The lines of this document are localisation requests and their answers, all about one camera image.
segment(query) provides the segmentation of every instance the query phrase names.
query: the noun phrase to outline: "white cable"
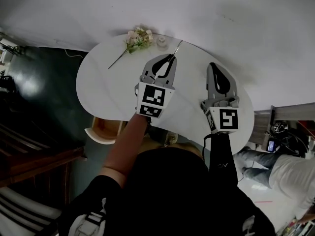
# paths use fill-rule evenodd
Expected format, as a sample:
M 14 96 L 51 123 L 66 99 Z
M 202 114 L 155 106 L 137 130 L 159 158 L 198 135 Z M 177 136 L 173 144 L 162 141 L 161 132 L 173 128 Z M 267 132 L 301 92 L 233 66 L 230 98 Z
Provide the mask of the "white cable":
M 67 53 L 67 50 L 64 48 L 64 51 L 65 51 L 65 54 L 67 54 L 67 56 L 69 57 L 78 57 L 80 56 L 81 58 L 83 58 L 81 55 L 73 55 L 73 56 L 70 56 L 68 53 Z

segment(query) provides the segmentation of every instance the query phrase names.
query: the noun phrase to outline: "black shirt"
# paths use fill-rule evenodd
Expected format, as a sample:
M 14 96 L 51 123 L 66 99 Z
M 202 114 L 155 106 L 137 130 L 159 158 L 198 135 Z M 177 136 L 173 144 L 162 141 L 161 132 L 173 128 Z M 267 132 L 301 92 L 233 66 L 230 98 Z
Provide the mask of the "black shirt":
M 221 164 L 220 156 L 211 155 L 209 171 L 186 150 L 146 151 L 138 155 L 123 189 L 110 177 L 96 177 L 63 211 L 59 234 L 68 235 L 77 216 L 100 212 L 106 197 L 104 235 L 275 235 L 269 219 L 237 187 L 237 179 L 236 184 L 231 180 L 235 176 L 226 178 L 235 166 L 230 157 L 224 159 Z M 219 167 L 211 170 L 215 163 Z

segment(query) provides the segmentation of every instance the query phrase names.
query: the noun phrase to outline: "blue jeans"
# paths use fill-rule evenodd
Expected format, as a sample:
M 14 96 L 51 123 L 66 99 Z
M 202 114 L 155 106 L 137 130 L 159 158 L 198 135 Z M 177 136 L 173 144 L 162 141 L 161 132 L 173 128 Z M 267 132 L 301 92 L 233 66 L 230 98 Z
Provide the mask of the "blue jeans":
M 266 167 L 267 169 L 244 167 L 242 169 L 242 173 L 244 174 L 245 177 L 255 180 L 256 182 L 259 182 L 271 189 L 269 185 L 269 177 L 275 162 L 281 155 L 246 148 L 238 152 L 237 155 L 240 156 L 245 161 L 253 160 L 259 163 L 260 165 Z

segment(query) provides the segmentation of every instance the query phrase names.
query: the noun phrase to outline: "white wall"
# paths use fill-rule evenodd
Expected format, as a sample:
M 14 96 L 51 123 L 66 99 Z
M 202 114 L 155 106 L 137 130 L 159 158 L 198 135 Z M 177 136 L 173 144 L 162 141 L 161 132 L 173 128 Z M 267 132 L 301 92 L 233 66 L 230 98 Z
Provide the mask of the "white wall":
M 143 23 L 213 54 L 256 110 L 315 101 L 315 0 L 0 0 L 0 9 L 8 33 L 87 51 Z

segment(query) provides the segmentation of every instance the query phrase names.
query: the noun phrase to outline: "white table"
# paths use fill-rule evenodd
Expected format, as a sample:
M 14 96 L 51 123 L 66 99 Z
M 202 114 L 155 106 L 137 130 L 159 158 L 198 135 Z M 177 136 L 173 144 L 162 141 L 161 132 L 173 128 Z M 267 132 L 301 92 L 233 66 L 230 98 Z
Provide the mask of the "white table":
M 113 37 L 94 47 L 82 61 L 76 80 L 78 98 L 84 109 L 102 119 L 130 120 L 137 105 L 134 86 L 139 82 L 146 62 L 158 55 L 172 53 L 180 42 L 179 39 L 166 38 L 168 50 L 160 51 L 157 46 L 152 46 L 132 55 L 126 54 L 110 69 L 108 67 L 125 50 L 126 35 Z M 187 42 L 181 44 L 176 58 L 175 94 L 161 118 L 153 119 L 152 126 L 203 145 L 203 138 L 210 134 L 207 118 L 200 108 L 200 102 L 207 98 L 206 71 L 210 62 L 223 65 Z M 230 134 L 233 153 L 242 149 L 249 140 L 254 124 L 252 102 L 237 80 L 236 83 L 240 97 L 240 130 Z

